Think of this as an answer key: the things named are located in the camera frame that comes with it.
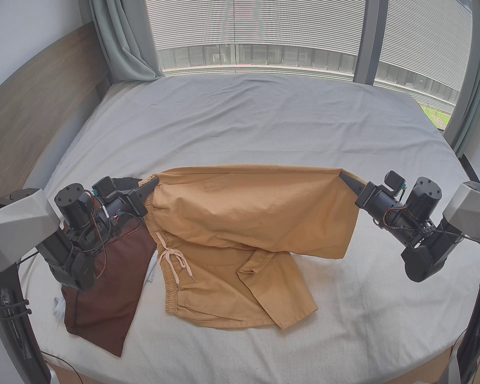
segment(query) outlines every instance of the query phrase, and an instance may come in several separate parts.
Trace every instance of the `drawstring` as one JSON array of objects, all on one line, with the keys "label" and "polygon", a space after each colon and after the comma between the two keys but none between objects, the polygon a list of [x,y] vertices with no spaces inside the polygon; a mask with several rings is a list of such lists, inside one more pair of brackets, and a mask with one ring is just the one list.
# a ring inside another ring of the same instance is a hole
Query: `drawstring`
[{"label": "drawstring", "polygon": [[177,275],[177,272],[175,272],[175,269],[173,268],[172,261],[170,260],[170,255],[174,255],[179,261],[180,266],[187,270],[188,276],[190,276],[194,281],[196,281],[192,275],[192,270],[190,269],[190,266],[188,265],[187,260],[185,259],[185,256],[183,256],[183,253],[177,249],[172,249],[167,247],[167,244],[165,243],[165,240],[163,239],[163,237],[161,237],[158,232],[156,233],[156,235],[158,236],[160,242],[162,243],[162,247],[165,248],[165,250],[160,255],[159,261],[162,261],[162,259],[165,258],[167,263],[170,265],[170,269],[172,270],[173,276],[175,277],[175,282],[177,283],[178,289],[180,290],[180,280]]}]

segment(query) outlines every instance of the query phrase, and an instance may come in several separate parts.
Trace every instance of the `wooden headboard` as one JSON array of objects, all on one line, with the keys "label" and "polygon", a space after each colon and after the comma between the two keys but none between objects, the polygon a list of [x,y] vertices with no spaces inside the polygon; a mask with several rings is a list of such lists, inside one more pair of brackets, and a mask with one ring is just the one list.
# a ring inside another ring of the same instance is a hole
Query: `wooden headboard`
[{"label": "wooden headboard", "polygon": [[45,48],[0,85],[0,197],[23,187],[50,139],[107,74],[89,23]]}]

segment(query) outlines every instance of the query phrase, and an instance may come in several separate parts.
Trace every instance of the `green curtain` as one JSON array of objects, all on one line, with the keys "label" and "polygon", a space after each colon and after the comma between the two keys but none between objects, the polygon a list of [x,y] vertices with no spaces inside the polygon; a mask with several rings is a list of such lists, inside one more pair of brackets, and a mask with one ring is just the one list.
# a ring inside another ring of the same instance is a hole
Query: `green curtain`
[{"label": "green curtain", "polygon": [[163,76],[143,0],[90,0],[98,40],[116,81]]},{"label": "green curtain", "polygon": [[467,72],[454,113],[444,133],[447,143],[461,157],[480,122],[480,0],[472,0],[472,46]]}]

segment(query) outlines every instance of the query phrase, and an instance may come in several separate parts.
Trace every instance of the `bed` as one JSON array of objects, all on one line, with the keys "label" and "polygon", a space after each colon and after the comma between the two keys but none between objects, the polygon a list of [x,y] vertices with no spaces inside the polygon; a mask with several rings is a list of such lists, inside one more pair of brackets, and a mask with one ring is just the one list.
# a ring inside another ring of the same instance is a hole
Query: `bed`
[{"label": "bed", "polygon": [[[173,167],[279,164],[345,168],[381,183],[394,169],[442,188],[441,212],[467,177],[407,94],[279,75],[192,75],[113,85],[52,174],[50,201],[72,182],[147,177]],[[66,332],[52,315],[60,285],[41,257],[20,278],[40,347],[101,383],[383,383],[449,348],[478,290],[477,245],[410,281],[401,244],[361,211],[342,260],[294,255],[319,310],[280,331],[201,328],[165,313],[161,273],[145,285],[122,357]]]}]

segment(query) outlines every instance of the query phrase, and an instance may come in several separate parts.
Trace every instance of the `khaki shorts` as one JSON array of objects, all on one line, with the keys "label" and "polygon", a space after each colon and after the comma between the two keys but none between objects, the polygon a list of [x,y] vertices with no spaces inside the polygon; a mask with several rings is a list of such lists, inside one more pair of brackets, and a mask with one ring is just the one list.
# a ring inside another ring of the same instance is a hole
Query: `khaki shorts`
[{"label": "khaki shorts", "polygon": [[159,179],[145,223],[162,255],[166,311],[206,327],[282,329],[316,311],[290,252],[345,255],[359,209],[342,171],[233,165],[141,181]]}]

